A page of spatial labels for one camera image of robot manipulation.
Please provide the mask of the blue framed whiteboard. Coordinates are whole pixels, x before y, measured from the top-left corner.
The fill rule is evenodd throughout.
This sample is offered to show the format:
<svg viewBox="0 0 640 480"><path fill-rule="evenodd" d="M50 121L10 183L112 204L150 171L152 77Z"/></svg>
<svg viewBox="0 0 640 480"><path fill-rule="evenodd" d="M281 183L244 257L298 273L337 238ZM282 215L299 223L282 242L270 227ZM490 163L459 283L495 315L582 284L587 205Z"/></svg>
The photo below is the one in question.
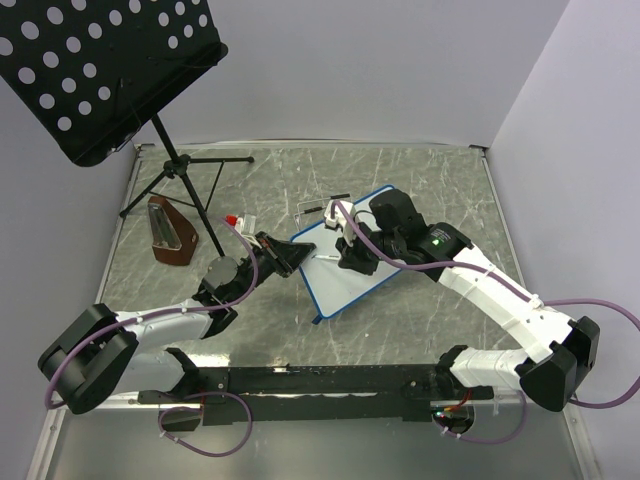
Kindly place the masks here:
<svg viewBox="0 0 640 480"><path fill-rule="evenodd" d="M312 259L315 254L339 256L335 243L341 237L341 231L324 227L325 209L326 206L321 207L319 220L299 230L290 238L291 242L316 244L316 250L299 267L317 310L316 317L312 320L314 325L341 313L400 272L398 268L380 262L377 271L372 276L366 276L341 269L337 262Z"/></svg>

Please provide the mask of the white whiteboard marker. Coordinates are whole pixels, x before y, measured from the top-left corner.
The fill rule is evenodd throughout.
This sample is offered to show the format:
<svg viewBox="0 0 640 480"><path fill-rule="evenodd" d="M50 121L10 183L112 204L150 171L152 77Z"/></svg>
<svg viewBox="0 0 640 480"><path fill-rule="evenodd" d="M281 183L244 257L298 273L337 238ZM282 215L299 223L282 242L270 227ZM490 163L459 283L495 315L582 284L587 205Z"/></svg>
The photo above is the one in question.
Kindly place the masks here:
<svg viewBox="0 0 640 480"><path fill-rule="evenodd" d="M332 261L332 262L338 262L340 260L340 256L336 256L336 255L322 255L322 254L315 254L312 259L317 259L317 260L323 260L323 261Z"/></svg>

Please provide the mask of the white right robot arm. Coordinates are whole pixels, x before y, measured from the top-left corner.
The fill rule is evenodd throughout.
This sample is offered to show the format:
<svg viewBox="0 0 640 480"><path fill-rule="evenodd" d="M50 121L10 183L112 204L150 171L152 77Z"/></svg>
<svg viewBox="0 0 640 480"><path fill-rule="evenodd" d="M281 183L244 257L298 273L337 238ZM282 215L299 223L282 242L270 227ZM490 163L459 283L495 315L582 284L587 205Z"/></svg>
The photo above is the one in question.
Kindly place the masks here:
<svg viewBox="0 0 640 480"><path fill-rule="evenodd" d="M537 405L561 411L595 363L599 326L571 318L529 293L492 263L467 236L445 222L428 224L410 196L398 189L369 202L375 226L357 209L335 200L324 213L342 269L371 276L380 262L426 274L471 302L514 339L515 350L456 346L440 358L438 390L458 398L468 389L523 392Z"/></svg>

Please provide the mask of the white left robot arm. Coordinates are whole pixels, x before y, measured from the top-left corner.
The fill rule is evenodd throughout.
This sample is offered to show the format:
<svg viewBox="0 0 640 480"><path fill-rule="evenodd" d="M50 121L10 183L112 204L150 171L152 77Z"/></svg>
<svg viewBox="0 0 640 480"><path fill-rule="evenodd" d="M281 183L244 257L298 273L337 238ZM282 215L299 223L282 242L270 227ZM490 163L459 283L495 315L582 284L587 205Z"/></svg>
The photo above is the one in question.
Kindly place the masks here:
<svg viewBox="0 0 640 480"><path fill-rule="evenodd" d="M136 391L165 392L177 402L192 398L199 369L176 343L222 333L236 319L236 305L271 275L291 276L316 249L264 232L241 242L247 257L214 259L197 292L181 303L138 312L98 303L84 310L37 361L49 381L46 407L83 414Z"/></svg>

